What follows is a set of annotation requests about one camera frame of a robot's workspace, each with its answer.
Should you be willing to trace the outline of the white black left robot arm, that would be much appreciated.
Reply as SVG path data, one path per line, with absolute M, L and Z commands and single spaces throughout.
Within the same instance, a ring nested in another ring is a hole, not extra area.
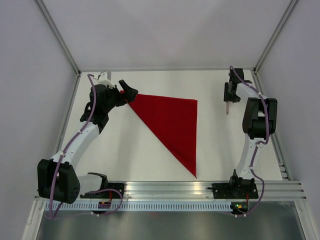
M 79 195 L 94 194 L 98 198 L 108 195 L 109 185 L 105 174 L 89 172 L 77 176 L 75 167 L 107 125 L 109 112 L 136 99 L 138 90 L 127 85 L 124 80 L 120 80 L 119 84 L 122 91 L 105 82 L 91 87 L 89 102 L 72 138 L 54 156 L 42 159 L 37 165 L 40 197 L 72 204 Z

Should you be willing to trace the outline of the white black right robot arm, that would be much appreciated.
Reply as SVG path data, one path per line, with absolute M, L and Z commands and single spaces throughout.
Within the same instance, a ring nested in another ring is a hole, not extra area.
M 246 106 L 242 120 L 244 146 L 227 189 L 235 199 L 258 199 L 255 180 L 263 180 L 255 173 L 255 162 L 262 147 L 269 143 L 270 136 L 276 130 L 278 101 L 263 95 L 250 80 L 245 80 L 243 69 L 230 66 L 228 75 L 223 101 L 229 104 L 243 100 Z

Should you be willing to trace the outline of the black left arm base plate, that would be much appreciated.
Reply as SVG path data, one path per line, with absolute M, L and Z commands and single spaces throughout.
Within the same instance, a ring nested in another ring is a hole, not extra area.
M 80 198 L 81 199 L 120 199 L 120 196 L 117 192 L 110 191 L 110 190 L 105 190 L 105 189 L 112 189 L 115 191 L 118 191 L 121 196 L 125 193 L 125 184 L 121 182 L 111 182 L 108 183 L 107 187 L 105 187 L 103 192 L 99 193 L 85 193 L 81 194 Z

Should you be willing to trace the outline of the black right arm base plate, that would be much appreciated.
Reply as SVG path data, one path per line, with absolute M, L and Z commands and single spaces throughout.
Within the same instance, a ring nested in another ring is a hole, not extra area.
M 231 186 L 229 183 L 213 183 L 211 185 L 214 199 L 258 199 L 259 194 L 255 184 L 251 186 Z

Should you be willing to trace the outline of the red cloth napkin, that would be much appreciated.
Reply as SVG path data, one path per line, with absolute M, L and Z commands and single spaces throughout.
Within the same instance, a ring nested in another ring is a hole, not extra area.
M 167 150 L 196 177 L 198 101 L 138 94 L 129 106 Z

